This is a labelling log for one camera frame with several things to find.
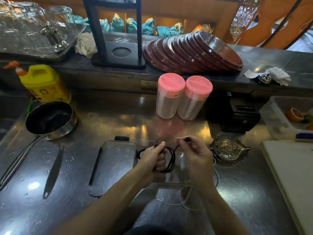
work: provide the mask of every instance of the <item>drawstring bag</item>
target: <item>drawstring bag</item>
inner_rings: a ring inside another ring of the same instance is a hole
[[[110,24],[108,23],[107,19],[104,20],[99,20],[100,21],[100,26],[102,29],[102,32],[104,31],[110,31]],[[90,24],[88,18],[85,18],[83,20],[83,24],[86,26],[85,32],[91,32]]]
[[[83,23],[83,18],[78,15],[74,15],[74,19],[72,18],[72,15],[69,16],[69,22],[71,23],[77,23],[77,24],[82,24]]]
[[[111,32],[120,32],[124,33],[124,21],[119,17],[118,14],[115,14],[112,23],[111,23]]]
[[[171,36],[177,36],[180,34],[184,34],[184,30],[182,28],[182,23],[176,23],[170,30]]]
[[[158,26],[156,30],[156,36],[167,38],[170,37],[170,28],[167,26]]]
[[[149,18],[147,19],[146,23],[142,24],[142,34],[153,36],[153,32],[154,32],[154,19]]]
[[[127,33],[137,34],[137,22],[133,18],[128,18],[126,20],[126,30]]]

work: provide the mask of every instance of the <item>forearm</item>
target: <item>forearm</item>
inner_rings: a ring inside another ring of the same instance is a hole
[[[134,169],[116,182],[96,203],[60,226],[55,235],[108,234],[110,228],[142,189]]]
[[[215,188],[202,196],[202,201],[216,235],[249,235],[239,218]]]

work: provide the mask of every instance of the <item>round tray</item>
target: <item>round tray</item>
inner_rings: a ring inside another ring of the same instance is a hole
[[[242,70],[243,63],[239,55],[219,38],[205,31],[198,31],[194,33],[194,39],[218,61],[232,69]]]
[[[164,72],[173,72],[173,73],[181,74],[182,73],[181,71],[177,71],[175,69],[172,69],[166,66],[156,57],[156,55],[154,54],[152,50],[153,48],[152,46],[155,41],[156,40],[152,40],[143,47],[143,55],[145,56],[147,62],[150,63],[153,67],[159,70],[162,70]]]
[[[169,55],[171,59],[173,59],[175,62],[177,62],[180,65],[185,66],[186,68],[189,68],[190,70],[193,70],[194,72],[201,72],[203,69],[201,68],[201,65],[198,66],[195,63],[190,63],[187,61],[183,56],[179,55],[173,48],[172,48],[172,41],[175,39],[175,36],[165,38],[162,42],[164,51]]]
[[[156,57],[165,65],[167,65],[170,68],[173,68],[177,71],[180,72],[184,72],[184,73],[194,73],[193,70],[184,67],[181,64],[178,64],[177,62],[175,62],[173,59],[171,59],[166,52],[163,49],[163,40],[162,39],[158,39],[157,41],[154,42],[153,46],[152,46],[152,50],[154,52],[154,54],[156,55]]]
[[[214,71],[219,71],[219,72],[223,72],[225,71],[224,69],[220,68],[217,66],[217,64],[215,63],[215,60],[212,58],[206,58],[205,56],[201,55],[201,49],[197,49],[194,48],[189,41],[187,40],[188,34],[184,35],[183,37],[181,37],[179,39],[179,43],[187,50],[187,52],[191,53],[190,50],[192,49],[192,53],[196,53],[197,59],[199,61],[201,61],[203,64],[205,64],[206,66],[208,66],[209,68],[211,68]]]
[[[214,58],[208,52],[206,52],[194,39],[194,33],[190,33],[186,36],[186,41],[205,59],[209,60],[215,67],[220,71],[234,71],[234,69],[226,66],[225,64],[219,62],[218,59]]]
[[[172,48],[174,49],[174,51],[176,53],[178,53],[179,55],[181,55],[183,58],[185,58],[187,61],[189,61],[192,64],[196,64],[199,69],[201,69],[202,71],[212,71],[211,68],[207,67],[206,65],[204,65],[202,62],[200,62],[198,59],[196,59],[194,57],[194,54],[197,55],[197,52],[194,51],[191,48],[191,51],[187,52],[179,43],[179,39],[180,39],[181,35],[175,36],[171,45]]]

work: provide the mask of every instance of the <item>person's left hand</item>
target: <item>person's left hand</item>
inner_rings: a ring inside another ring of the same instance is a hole
[[[164,148],[165,142],[160,143],[158,146],[147,148],[137,165],[135,170],[140,176],[142,187],[149,186],[154,179],[154,169],[156,171],[162,171],[166,169],[165,166],[165,154],[167,150]]]

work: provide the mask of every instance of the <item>black stand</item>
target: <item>black stand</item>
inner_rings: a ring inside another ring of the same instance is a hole
[[[83,0],[90,28],[98,52],[91,63],[100,67],[144,69],[146,61],[142,55],[141,0]],[[137,16],[137,44],[105,41],[99,22],[97,6],[115,9],[135,9]]]

